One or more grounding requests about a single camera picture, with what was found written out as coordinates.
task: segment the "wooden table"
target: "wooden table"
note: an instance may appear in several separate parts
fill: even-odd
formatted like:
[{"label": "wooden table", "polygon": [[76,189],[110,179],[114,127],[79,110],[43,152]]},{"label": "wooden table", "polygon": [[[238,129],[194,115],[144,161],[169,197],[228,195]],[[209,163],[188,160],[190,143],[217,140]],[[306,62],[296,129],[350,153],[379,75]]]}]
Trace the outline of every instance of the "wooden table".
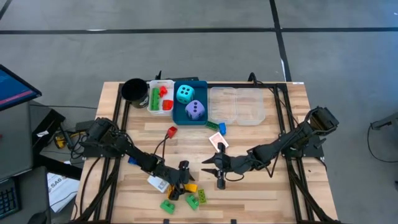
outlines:
[{"label": "wooden table", "polygon": [[[97,117],[112,119],[118,85],[118,82],[104,83]],[[287,86],[292,112],[301,122],[310,109],[305,86],[302,83],[287,83]],[[228,133],[225,139],[229,144],[226,150],[228,155],[246,155],[246,150],[258,144],[270,143],[280,133],[274,95],[266,88],[263,89],[263,94],[266,119],[260,125],[238,126],[236,123],[227,125]],[[123,101],[121,105],[119,125],[123,113]],[[283,112],[285,126],[289,130],[284,108]],[[131,107],[126,129],[139,149],[152,153],[171,126],[175,126],[171,117],[155,117],[151,116],[146,109],[139,110]],[[121,161],[112,223],[162,223],[165,218],[170,219],[171,223],[230,223],[231,219],[237,219],[238,223],[295,223],[289,178],[283,159],[278,160],[273,178],[269,178],[265,170],[247,172],[242,181],[227,181],[225,190],[217,189],[214,176],[200,171],[201,168],[215,167],[211,164],[201,164],[201,161],[210,158],[215,153],[214,147],[208,140],[214,133],[204,126],[178,126],[178,132],[173,139],[167,141],[165,148],[165,161],[168,166],[177,168],[180,161],[189,160],[195,183],[200,189],[205,189],[207,204],[200,205],[198,210],[193,211],[183,195],[179,201],[173,202],[176,208],[175,213],[169,215],[159,207],[166,199],[166,194],[160,193],[148,184],[148,174],[137,166],[128,164],[128,157],[125,157]],[[76,198],[77,205],[80,204],[83,181],[94,160],[88,159],[85,162]],[[101,159],[97,163],[88,178],[83,200],[84,208],[97,194],[103,161],[104,159]],[[337,219],[325,167],[313,158],[303,158],[303,163],[310,193],[326,214]],[[229,179],[238,177],[235,174],[228,174]],[[303,198],[299,190],[298,192],[302,215],[306,218]],[[108,194],[104,197],[102,219],[105,217],[107,202]]]}]

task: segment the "gray floor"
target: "gray floor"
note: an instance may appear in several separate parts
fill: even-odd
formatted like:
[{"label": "gray floor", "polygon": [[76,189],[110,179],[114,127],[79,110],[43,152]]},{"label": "gray floor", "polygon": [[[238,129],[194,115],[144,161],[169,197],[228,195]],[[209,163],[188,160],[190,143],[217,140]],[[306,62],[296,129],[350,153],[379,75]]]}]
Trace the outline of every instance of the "gray floor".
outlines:
[{"label": "gray floor", "polygon": [[[282,27],[398,26],[398,3],[276,0]],[[1,30],[272,27],[268,1],[13,0]],[[396,223],[398,165],[371,157],[370,122],[398,111],[398,33],[289,33],[293,81],[305,82],[311,105],[340,121],[325,143],[338,216],[346,223]],[[284,80],[274,33],[0,35],[0,63],[43,92],[47,105],[96,106],[102,83],[132,77],[198,76],[202,80]],[[95,111],[59,109],[73,127]],[[375,154],[398,160],[390,128],[371,132]],[[57,159],[63,155],[51,154]],[[70,217],[72,204],[53,222]]]}]

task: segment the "green block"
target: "green block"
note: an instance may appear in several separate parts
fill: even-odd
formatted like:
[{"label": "green block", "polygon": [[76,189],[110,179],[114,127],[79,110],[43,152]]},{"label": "green block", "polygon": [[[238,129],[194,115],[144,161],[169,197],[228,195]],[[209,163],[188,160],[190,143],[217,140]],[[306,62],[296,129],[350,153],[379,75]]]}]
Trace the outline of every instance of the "green block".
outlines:
[{"label": "green block", "polygon": [[218,130],[218,124],[213,123],[211,121],[207,121],[205,125],[206,125],[207,128],[210,128],[212,130],[215,130],[215,131]]},{"label": "green block", "polygon": [[201,204],[207,203],[207,201],[206,201],[206,195],[205,195],[205,190],[203,190],[203,189],[198,190],[198,195],[199,195],[199,202],[200,202]]},{"label": "green block", "polygon": [[153,88],[152,89],[152,99],[150,99],[150,110],[157,111],[159,110],[159,89]]},{"label": "green block", "polygon": [[192,209],[196,210],[199,206],[198,200],[195,199],[195,196],[193,195],[188,195],[185,200],[188,202],[189,206],[191,206]]},{"label": "green block", "polygon": [[173,215],[175,206],[168,200],[164,200],[164,202],[160,204],[160,207],[170,215]]}]

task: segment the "red block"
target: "red block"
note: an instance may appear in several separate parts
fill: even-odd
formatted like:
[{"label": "red block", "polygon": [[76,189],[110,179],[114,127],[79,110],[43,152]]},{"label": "red block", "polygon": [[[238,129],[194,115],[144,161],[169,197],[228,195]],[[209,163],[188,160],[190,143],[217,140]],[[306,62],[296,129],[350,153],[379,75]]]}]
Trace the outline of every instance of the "red block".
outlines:
[{"label": "red block", "polygon": [[169,128],[169,130],[167,130],[167,135],[171,139],[176,132],[177,132],[177,128],[172,126],[171,128]]},{"label": "red block", "polygon": [[160,87],[159,96],[160,96],[160,97],[163,97],[163,96],[166,95],[166,94],[167,94],[167,89],[166,89],[166,87],[161,86],[161,87]]},{"label": "red block", "polygon": [[172,100],[164,100],[163,101],[163,110],[171,110],[173,108]]}]

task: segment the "computer monitor screen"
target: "computer monitor screen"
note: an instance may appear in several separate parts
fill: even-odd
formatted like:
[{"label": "computer monitor screen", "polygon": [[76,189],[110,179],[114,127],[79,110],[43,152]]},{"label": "computer monitor screen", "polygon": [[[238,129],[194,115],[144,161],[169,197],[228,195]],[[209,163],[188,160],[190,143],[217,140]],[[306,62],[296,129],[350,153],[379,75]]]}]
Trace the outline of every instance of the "computer monitor screen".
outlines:
[{"label": "computer monitor screen", "polygon": [[41,95],[39,90],[0,65],[0,111]]}]

